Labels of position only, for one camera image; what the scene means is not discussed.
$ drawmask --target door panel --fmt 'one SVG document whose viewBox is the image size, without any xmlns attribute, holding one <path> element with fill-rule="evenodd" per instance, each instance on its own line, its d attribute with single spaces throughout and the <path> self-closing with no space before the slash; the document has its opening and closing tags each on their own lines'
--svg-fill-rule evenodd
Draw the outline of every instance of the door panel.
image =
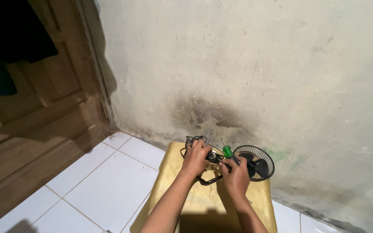
<svg viewBox="0 0 373 233">
<path fill-rule="evenodd" d="M 18 94 L 0 96 L 0 218 L 111 134 L 74 2 L 29 2 L 59 54 L 7 64 Z"/>
</svg>

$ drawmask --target white wall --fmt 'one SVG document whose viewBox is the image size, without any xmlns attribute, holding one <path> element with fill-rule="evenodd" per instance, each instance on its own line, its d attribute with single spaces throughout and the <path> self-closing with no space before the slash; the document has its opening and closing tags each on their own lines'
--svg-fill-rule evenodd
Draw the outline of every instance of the white wall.
<svg viewBox="0 0 373 233">
<path fill-rule="evenodd" d="M 273 198 L 373 232 L 373 1 L 96 5 L 118 127 L 160 147 L 186 135 L 262 147 Z"/>
</svg>

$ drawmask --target yellow stool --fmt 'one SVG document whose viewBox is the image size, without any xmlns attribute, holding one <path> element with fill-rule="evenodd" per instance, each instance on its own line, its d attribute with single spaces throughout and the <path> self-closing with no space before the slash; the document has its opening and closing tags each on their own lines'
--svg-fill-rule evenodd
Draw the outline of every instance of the yellow stool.
<svg viewBox="0 0 373 233">
<path fill-rule="evenodd" d="M 184 146 L 185 143 L 181 142 L 171 142 L 169 144 L 159 167 L 159 174 L 150 197 L 130 227 L 131 233 L 138 232 L 148 214 L 178 175 L 184 160 L 179 151 Z M 203 173 L 202 178 L 210 180 L 219 176 L 220 173 L 219 166 L 211 164 L 207 171 Z M 246 196 L 253 202 L 251 206 L 269 233 L 277 233 L 270 196 L 270 180 L 250 182 Z M 198 181 L 192 185 L 175 232 L 241 232 L 237 213 L 222 179 L 208 186 L 203 186 Z"/>
</svg>

